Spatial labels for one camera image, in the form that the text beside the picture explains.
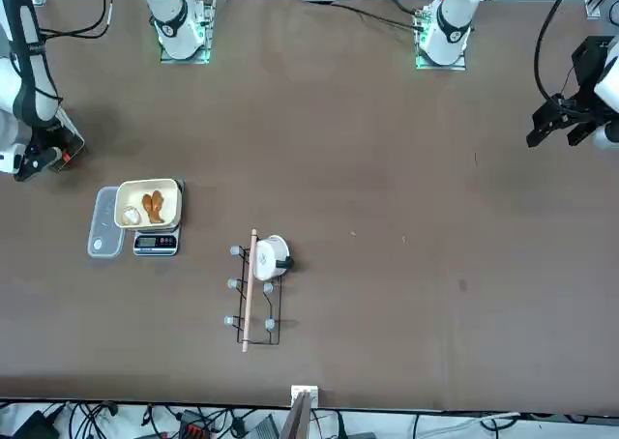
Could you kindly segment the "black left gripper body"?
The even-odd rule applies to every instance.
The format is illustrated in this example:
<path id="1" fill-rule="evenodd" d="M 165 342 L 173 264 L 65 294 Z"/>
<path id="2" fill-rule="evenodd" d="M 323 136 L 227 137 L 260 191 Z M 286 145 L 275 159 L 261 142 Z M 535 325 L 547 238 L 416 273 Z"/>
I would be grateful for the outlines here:
<path id="1" fill-rule="evenodd" d="M 575 109 L 594 115 L 610 115 L 611 108 L 594 92 L 603 75 L 605 61 L 614 45 L 612 36 L 588 36 L 572 54 L 577 91 Z"/>

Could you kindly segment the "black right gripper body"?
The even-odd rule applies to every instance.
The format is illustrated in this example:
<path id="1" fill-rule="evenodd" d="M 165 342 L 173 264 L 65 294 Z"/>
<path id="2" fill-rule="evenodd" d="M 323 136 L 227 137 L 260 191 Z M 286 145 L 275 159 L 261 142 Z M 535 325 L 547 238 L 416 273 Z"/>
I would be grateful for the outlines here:
<path id="1" fill-rule="evenodd" d="M 56 133 L 57 126 L 37 126 L 31 127 L 30 141 L 26 146 L 26 153 L 43 153 L 57 148 Z"/>

